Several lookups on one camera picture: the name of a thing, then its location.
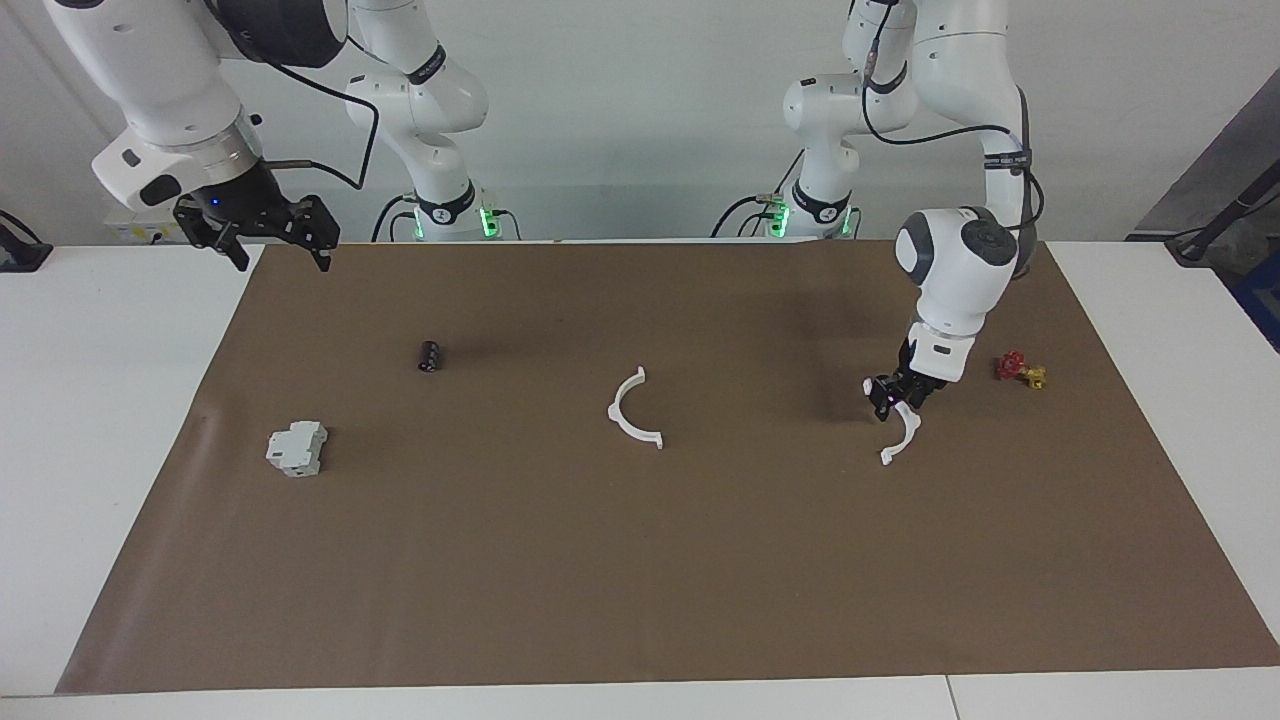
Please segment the white half pipe clamp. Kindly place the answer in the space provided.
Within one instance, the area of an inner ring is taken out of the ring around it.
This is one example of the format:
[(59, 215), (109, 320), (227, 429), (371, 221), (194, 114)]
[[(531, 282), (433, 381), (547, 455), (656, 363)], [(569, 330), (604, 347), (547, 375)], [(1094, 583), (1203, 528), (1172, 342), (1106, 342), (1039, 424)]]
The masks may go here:
[(639, 386), (646, 382), (646, 370), (644, 365), (637, 365), (632, 375), (622, 380), (614, 391), (611, 404), (605, 409), (605, 416), (609, 421), (614, 423), (627, 437), (631, 439), (648, 443), (658, 450), (666, 447), (664, 437), (659, 430), (645, 430), (640, 427), (632, 424), (625, 415), (625, 398), (626, 396)]
[(886, 446), (879, 451), (879, 461), (883, 466), (888, 466), (899, 454), (910, 446), (922, 425), (919, 413), (909, 402), (897, 401), (893, 405), (893, 411), (902, 421), (902, 438), (896, 445)]

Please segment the grey partition panel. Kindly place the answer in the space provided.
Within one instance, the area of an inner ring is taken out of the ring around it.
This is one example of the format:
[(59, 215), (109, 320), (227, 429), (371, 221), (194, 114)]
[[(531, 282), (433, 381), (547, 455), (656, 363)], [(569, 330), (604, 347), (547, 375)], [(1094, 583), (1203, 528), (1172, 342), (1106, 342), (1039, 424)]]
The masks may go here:
[(1207, 224), (1280, 160), (1280, 68), (1125, 237), (1146, 242)]

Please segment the white circuit breaker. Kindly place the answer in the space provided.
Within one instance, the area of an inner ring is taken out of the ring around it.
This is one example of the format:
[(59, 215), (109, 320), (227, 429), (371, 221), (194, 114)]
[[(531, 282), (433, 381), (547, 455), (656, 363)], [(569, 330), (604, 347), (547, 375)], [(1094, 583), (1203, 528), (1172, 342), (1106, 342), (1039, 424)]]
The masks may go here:
[(271, 433), (265, 459), (287, 477), (315, 477), (321, 469), (328, 436), (320, 421), (292, 421), (287, 429)]

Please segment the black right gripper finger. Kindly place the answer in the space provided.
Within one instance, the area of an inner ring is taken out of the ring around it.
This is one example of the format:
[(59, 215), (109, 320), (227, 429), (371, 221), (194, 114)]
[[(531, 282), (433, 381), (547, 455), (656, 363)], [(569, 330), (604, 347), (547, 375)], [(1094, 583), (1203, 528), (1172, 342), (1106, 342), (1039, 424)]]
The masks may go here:
[(228, 259), (238, 272), (248, 270), (250, 255), (241, 243), (237, 223), (215, 225), (193, 199), (178, 199), (173, 218), (192, 247), (212, 250)]
[(317, 195), (307, 195), (285, 208), (285, 242), (303, 249), (320, 272), (329, 272), (340, 240), (340, 225)]

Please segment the black clamp mount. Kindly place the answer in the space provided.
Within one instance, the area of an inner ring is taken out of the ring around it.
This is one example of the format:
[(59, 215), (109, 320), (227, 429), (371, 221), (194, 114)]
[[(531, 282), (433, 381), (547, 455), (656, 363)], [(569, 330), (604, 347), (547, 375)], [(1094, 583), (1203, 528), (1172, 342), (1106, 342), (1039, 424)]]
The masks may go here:
[(52, 250), (20, 218), (0, 209), (0, 273), (37, 272)]

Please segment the white power strip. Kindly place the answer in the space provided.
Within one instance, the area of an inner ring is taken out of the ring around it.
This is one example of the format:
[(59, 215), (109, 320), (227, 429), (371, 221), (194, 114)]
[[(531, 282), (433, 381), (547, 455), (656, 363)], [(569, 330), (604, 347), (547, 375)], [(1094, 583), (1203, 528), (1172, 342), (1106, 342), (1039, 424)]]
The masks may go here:
[(122, 243), (188, 243), (186, 233), (173, 217), (172, 206), (143, 211), (115, 206), (108, 211), (102, 224)]

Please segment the brown table mat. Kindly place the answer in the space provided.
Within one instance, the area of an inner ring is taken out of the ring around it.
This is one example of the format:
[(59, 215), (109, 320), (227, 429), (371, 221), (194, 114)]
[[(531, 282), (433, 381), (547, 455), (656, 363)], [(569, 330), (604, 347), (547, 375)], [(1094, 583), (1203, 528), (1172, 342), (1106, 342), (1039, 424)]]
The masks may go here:
[(58, 689), (1280, 665), (1048, 250), (881, 464), (915, 297), (874, 242), (270, 246)]

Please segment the blue box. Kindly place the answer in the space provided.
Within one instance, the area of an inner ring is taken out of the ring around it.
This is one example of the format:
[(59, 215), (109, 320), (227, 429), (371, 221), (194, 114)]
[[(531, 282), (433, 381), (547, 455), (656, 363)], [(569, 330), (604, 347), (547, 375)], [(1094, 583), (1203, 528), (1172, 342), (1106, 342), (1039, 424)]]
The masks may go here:
[(1280, 354), (1280, 250), (1245, 274), (1231, 288), (1231, 296)]

